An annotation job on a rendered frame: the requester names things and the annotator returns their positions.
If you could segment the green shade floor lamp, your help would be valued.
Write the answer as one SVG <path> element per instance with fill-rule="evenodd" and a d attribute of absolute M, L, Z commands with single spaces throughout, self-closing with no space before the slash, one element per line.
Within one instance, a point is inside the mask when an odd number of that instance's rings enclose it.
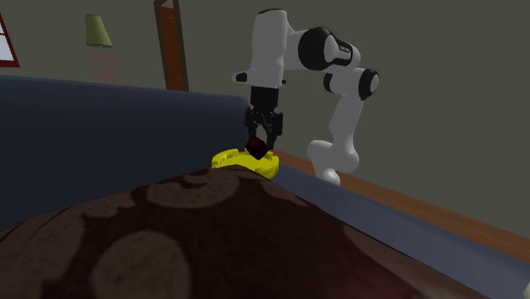
<path fill-rule="evenodd" d="M 98 49 L 96 54 L 91 54 L 96 82 L 119 84 L 115 57 L 104 52 L 105 48 L 113 48 L 113 44 L 102 18 L 96 14 L 86 14 L 85 29 L 86 45 Z"/>

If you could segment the dark red ball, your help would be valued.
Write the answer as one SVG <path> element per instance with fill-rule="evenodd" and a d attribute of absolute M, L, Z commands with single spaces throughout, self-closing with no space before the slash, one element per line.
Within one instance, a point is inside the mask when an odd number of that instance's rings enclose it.
<path fill-rule="evenodd" d="M 268 147 L 260 138 L 251 138 L 245 145 L 245 149 L 256 160 L 261 160 L 267 153 Z"/>

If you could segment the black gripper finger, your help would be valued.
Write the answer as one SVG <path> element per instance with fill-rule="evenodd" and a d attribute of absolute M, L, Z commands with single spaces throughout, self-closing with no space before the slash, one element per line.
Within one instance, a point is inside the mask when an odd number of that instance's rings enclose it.
<path fill-rule="evenodd" d="M 276 112 L 270 112 L 263 116 L 262 126 L 267 134 L 268 150 L 272 150 L 274 148 L 277 137 L 283 134 L 283 119 L 283 114 Z"/>
<path fill-rule="evenodd" d="M 261 115 L 257 112 L 245 113 L 245 126 L 248 132 L 248 141 L 257 136 L 257 129 L 261 125 Z"/>

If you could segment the yellow round dish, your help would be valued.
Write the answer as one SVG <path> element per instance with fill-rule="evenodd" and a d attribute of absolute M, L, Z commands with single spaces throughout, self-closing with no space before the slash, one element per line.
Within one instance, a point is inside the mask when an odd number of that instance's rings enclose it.
<path fill-rule="evenodd" d="M 279 171 L 279 157 L 269 151 L 263 158 L 254 158 L 247 149 L 228 149 L 217 153 L 211 159 L 213 168 L 225 166 L 243 166 L 265 178 L 272 179 Z"/>

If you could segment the red framed window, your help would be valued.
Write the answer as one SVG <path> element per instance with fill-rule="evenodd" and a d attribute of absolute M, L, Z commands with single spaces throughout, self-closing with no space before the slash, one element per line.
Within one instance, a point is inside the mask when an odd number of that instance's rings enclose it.
<path fill-rule="evenodd" d="M 20 68 L 20 62 L 8 33 L 8 28 L 0 13 L 0 68 Z"/>

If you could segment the brown wooden door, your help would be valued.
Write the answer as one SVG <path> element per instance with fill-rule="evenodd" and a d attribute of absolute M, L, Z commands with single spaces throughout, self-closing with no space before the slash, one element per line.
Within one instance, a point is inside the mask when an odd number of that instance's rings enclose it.
<path fill-rule="evenodd" d="M 179 0 L 154 0 L 166 89 L 189 91 Z"/>

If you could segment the brown patterned cushion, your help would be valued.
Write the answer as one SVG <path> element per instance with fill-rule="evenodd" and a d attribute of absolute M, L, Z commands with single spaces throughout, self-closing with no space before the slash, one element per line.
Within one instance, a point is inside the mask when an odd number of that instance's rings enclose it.
<path fill-rule="evenodd" d="M 487 299 L 240 166 L 0 229 L 0 299 Z"/>

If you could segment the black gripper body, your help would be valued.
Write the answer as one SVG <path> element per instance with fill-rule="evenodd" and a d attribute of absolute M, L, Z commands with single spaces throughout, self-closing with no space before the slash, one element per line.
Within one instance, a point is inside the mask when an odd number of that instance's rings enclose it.
<path fill-rule="evenodd" d="M 283 125 L 283 114 L 276 112 L 279 101 L 279 89 L 271 87 L 252 87 L 250 105 L 246 109 L 245 124 Z"/>

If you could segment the dark blue sofa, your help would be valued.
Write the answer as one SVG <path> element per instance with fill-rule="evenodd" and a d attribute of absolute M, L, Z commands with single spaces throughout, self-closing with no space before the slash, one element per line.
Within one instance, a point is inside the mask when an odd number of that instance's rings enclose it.
<path fill-rule="evenodd" d="M 0 75 L 0 228 L 207 168 L 245 144 L 245 99 Z M 275 182 L 490 299 L 522 299 L 530 263 L 289 166 Z"/>

